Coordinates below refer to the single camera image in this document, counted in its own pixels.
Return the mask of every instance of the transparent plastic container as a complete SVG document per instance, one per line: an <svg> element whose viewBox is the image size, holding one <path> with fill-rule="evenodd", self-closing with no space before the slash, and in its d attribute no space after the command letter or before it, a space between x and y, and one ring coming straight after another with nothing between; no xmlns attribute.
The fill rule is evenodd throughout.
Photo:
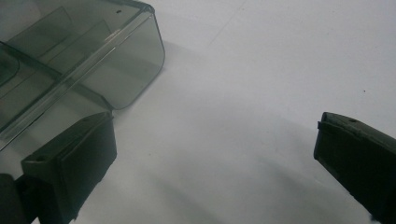
<svg viewBox="0 0 396 224"><path fill-rule="evenodd" d="M141 2L6 1L0 15L0 149L72 87L121 109L163 67L154 9Z"/></svg>

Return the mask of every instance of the green translucent plastic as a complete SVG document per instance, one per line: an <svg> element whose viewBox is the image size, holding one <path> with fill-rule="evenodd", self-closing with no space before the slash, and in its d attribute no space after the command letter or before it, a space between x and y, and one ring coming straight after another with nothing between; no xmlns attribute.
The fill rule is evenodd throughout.
<svg viewBox="0 0 396 224"><path fill-rule="evenodd" d="M84 89L85 98L102 99L100 105L109 110L120 109L163 67L163 42L150 5L9 1L0 9L3 20L18 13L7 14L7 8L21 2L31 7L26 11L33 11L36 21L12 36L4 34L15 31L13 24L0 22L0 149L71 88Z"/></svg>

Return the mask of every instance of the white table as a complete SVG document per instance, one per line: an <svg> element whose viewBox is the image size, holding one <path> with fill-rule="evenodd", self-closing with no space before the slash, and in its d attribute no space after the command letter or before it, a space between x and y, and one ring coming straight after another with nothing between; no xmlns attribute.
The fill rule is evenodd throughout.
<svg viewBox="0 0 396 224"><path fill-rule="evenodd" d="M76 223L371 223L317 162L330 111L396 137L394 1L146 1L159 77Z"/></svg>

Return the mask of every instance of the white surface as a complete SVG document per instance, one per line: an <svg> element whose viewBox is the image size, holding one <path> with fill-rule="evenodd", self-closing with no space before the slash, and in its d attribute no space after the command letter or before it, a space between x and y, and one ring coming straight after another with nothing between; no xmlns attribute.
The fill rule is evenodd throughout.
<svg viewBox="0 0 396 224"><path fill-rule="evenodd" d="M330 111L396 137L395 1L146 1L166 60L76 223L370 223L313 159Z"/></svg>

